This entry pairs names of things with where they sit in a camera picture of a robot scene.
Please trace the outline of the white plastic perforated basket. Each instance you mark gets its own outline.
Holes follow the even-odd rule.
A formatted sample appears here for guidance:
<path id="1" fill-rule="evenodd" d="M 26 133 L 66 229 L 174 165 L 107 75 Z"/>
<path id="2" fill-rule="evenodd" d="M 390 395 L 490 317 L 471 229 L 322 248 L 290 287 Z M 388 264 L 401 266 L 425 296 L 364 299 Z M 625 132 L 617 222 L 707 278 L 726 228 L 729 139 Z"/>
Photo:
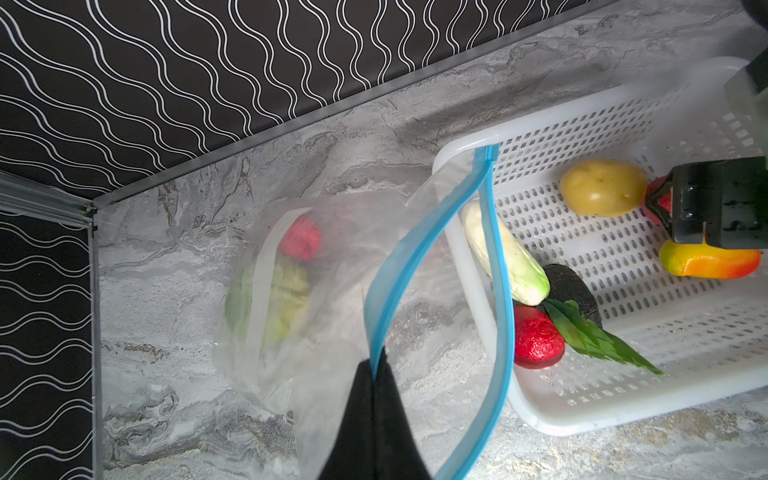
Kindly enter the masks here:
<path id="1" fill-rule="evenodd" d="M 605 329 L 652 370 L 567 351 L 555 366 L 517 368 L 508 399 L 532 428 L 567 436 L 633 422 L 764 387 L 767 271 L 737 280 L 678 278 L 657 254 L 665 234 L 640 211 L 573 214 L 562 175 L 613 159 L 657 178 L 696 161 L 760 154 L 756 124 L 734 110 L 726 84 L 743 67 L 717 57 L 563 103 L 443 147 L 434 168 L 499 144 L 497 211 L 541 264 L 570 267 L 595 296 Z"/>

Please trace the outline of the green cabbage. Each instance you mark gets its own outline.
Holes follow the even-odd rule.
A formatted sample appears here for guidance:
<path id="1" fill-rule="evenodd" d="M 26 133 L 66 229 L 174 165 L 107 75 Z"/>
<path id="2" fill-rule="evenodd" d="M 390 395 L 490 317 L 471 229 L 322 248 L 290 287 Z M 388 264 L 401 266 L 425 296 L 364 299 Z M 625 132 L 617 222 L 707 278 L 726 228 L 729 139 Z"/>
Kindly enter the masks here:
<path id="1" fill-rule="evenodd" d="M 286 339 L 307 316 L 310 283 L 306 269 L 296 260 L 277 254 L 266 302 L 253 303 L 256 265 L 249 261 L 233 276 L 225 299 L 225 319 L 232 335 L 246 339 L 250 327 L 262 329 L 262 345 Z"/>

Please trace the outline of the clear zip top bag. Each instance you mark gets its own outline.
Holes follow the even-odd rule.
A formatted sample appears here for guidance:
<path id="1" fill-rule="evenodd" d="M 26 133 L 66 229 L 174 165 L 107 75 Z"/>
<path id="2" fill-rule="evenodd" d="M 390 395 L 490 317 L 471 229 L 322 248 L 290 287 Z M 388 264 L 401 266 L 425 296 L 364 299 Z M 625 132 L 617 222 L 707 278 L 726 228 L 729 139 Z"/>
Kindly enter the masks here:
<path id="1" fill-rule="evenodd" d="M 456 262 L 435 246 L 471 200 L 479 201 L 491 278 L 501 290 L 491 316 L 496 352 L 482 404 L 436 477 L 462 479 L 478 460 L 500 417 L 514 369 L 514 306 L 492 192 L 498 158 L 495 145 L 473 148 L 451 157 L 410 197 L 382 190 L 285 201 L 270 207 L 255 225 L 232 275 L 255 262 L 254 304 L 268 299 L 275 259 L 282 254 L 278 246 L 293 222 L 304 214 L 320 228 L 317 255 L 307 261 L 291 258 L 308 274 L 307 316 L 276 345 L 262 345 L 261 325 L 250 327 L 241 341 L 226 323 L 226 293 L 213 361 L 232 387 L 260 407 L 293 414 L 301 478 L 319 479 L 358 365 L 368 360 L 374 381 L 385 350 L 393 371 L 386 342 L 405 295 L 436 298 L 450 291 L 447 273 Z"/>

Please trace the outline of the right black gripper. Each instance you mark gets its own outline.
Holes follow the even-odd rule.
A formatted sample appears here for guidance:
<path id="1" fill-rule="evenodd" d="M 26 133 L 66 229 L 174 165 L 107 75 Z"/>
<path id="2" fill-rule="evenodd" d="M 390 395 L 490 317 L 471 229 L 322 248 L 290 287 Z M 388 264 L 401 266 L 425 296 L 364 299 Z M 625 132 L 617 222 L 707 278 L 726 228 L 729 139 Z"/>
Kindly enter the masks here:
<path id="1" fill-rule="evenodd" d="M 722 249 L 767 247 L 767 159 L 688 163 L 666 175 L 672 192 L 671 225 L 679 244 Z"/>

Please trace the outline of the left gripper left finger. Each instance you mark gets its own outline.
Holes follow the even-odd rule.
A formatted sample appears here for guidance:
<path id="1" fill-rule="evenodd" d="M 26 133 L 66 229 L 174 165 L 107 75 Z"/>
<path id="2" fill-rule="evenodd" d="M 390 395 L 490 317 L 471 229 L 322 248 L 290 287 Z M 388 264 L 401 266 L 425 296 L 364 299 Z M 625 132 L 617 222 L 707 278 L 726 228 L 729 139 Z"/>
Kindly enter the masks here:
<path id="1" fill-rule="evenodd" d="M 375 478 L 374 398 L 370 362 L 356 370 L 339 431 L 319 479 Z"/>

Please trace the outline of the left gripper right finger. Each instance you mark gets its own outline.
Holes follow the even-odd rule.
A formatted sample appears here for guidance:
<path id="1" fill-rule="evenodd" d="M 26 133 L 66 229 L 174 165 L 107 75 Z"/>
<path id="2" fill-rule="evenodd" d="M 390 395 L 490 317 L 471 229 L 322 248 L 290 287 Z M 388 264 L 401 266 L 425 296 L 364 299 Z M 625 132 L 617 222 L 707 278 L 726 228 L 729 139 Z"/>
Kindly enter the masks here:
<path id="1" fill-rule="evenodd" d="M 373 381 L 373 432 L 376 479 L 431 479 L 413 438 L 385 350 Z"/>

